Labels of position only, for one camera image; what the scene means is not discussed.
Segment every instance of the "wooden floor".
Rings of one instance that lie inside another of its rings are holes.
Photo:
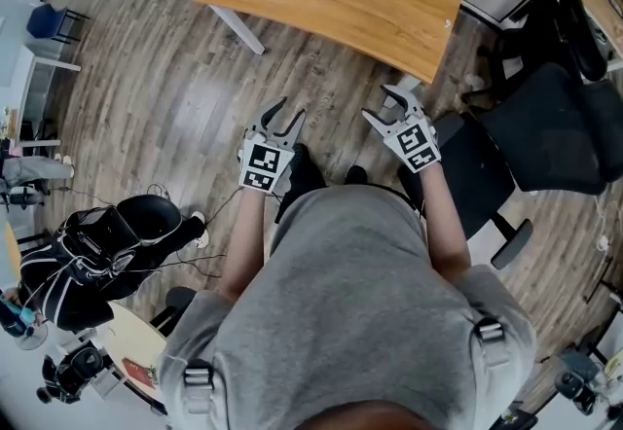
[[[82,72],[59,71],[52,92],[61,152],[76,163],[74,190],[118,202],[162,183],[185,213],[200,209],[209,218],[238,186],[236,153],[252,113],[261,102],[284,95],[290,98],[288,119],[297,108],[307,109],[302,140],[329,180],[339,183],[357,162],[374,182],[398,188],[398,162],[359,113],[363,106],[380,109],[380,84],[398,80],[387,65],[297,29],[247,18],[269,49],[259,56],[192,0],[50,1],[92,17],[81,31],[82,42],[66,48],[64,57],[82,65]],[[480,22],[458,16],[442,68],[422,95],[431,116],[460,107],[464,78],[478,70],[475,50],[493,39]],[[282,180],[276,191],[286,188]],[[619,182],[599,199],[517,192],[503,207],[512,224],[526,217],[534,224],[530,244],[501,277],[531,316],[539,359],[578,341],[612,312],[604,290],[589,305],[583,296],[604,265],[604,254],[595,247],[601,231],[614,242],[609,274],[620,274],[621,198]],[[605,213],[604,229],[596,203]],[[84,195],[54,192],[38,222],[54,229],[71,212],[97,204]],[[267,221],[276,204],[270,198]],[[183,251],[182,258],[224,253],[237,205],[238,196],[209,226],[206,251]],[[274,230],[267,224],[267,238]],[[499,236],[483,240],[495,248]],[[218,274],[223,260],[197,264],[203,273]],[[199,289],[216,281],[188,265],[168,267],[126,304],[150,319],[164,307],[170,287]],[[556,360],[535,367],[522,395],[526,409],[535,410],[552,393],[559,368]]]

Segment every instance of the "white shoe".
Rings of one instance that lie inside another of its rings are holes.
[[[203,225],[205,226],[205,216],[201,212],[199,212],[199,210],[196,210],[195,212],[193,212],[193,214],[191,215],[191,219],[193,217],[196,217],[197,219],[202,221]],[[195,238],[195,247],[205,248],[209,242],[210,242],[210,235],[207,232],[207,229],[205,229],[203,231],[203,234],[199,238]]]

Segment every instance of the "white cable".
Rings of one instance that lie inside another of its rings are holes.
[[[69,264],[68,264],[68,265],[66,265],[66,266],[64,266],[63,268],[59,269],[58,271],[53,272],[52,274],[50,274],[50,276],[48,276],[48,278],[47,278],[47,279],[46,279],[43,283],[41,283],[41,285],[39,285],[39,287],[38,287],[38,288],[37,288],[37,289],[36,289],[33,293],[31,293],[31,294],[30,294],[30,297],[28,297],[28,300],[27,300],[24,304],[22,304],[22,305],[21,305],[21,307],[22,307],[22,308],[25,308],[25,307],[28,305],[28,303],[32,300],[32,298],[33,298],[33,297],[37,294],[37,292],[38,292],[39,290],[41,290],[41,289],[43,288],[43,286],[44,286],[44,285],[45,285],[48,281],[50,281],[52,278],[54,278],[55,276],[57,276],[58,274],[60,274],[60,273],[61,273],[61,272],[63,272],[64,270],[66,270],[67,268],[69,268],[69,267],[70,267],[70,266],[74,263],[74,261],[75,261],[76,259],[79,259],[79,256],[76,256],[76,257],[74,257],[71,261],[69,261]]]
[[[600,227],[600,230],[598,232],[598,240],[597,240],[597,243],[595,244],[595,247],[600,252],[605,252],[607,250],[607,247],[609,246],[608,238],[604,234],[605,223],[606,223],[606,220],[607,220],[607,211],[610,208],[610,206],[614,204],[614,206],[616,208],[616,223],[618,225],[618,234],[622,235],[623,234],[623,217],[621,217],[622,207],[618,206],[618,201],[611,200],[610,202],[608,202],[605,205],[604,209],[602,209],[600,207],[600,204],[599,204],[599,199],[597,197],[593,197],[593,200],[595,201],[595,208],[597,209],[597,216],[602,221],[602,226]]]

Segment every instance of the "blue chair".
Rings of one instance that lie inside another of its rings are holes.
[[[60,32],[62,23],[66,18],[77,21],[89,19],[86,15],[79,14],[68,8],[55,10],[52,8],[52,5],[46,4],[32,11],[26,30],[36,39],[53,39],[65,45],[70,45],[71,41],[80,41],[80,39]]]

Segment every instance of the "gray t-shirt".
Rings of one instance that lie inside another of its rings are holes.
[[[197,294],[162,359],[165,405],[185,429],[293,430],[332,407],[385,400],[468,430],[472,307],[495,317],[513,346],[514,376],[487,402],[493,423],[530,374],[526,314],[485,266],[456,286],[435,272],[421,223],[399,197],[369,186],[318,190],[285,212],[272,256],[235,305]],[[216,380],[199,414],[183,379],[183,360],[195,358]]]

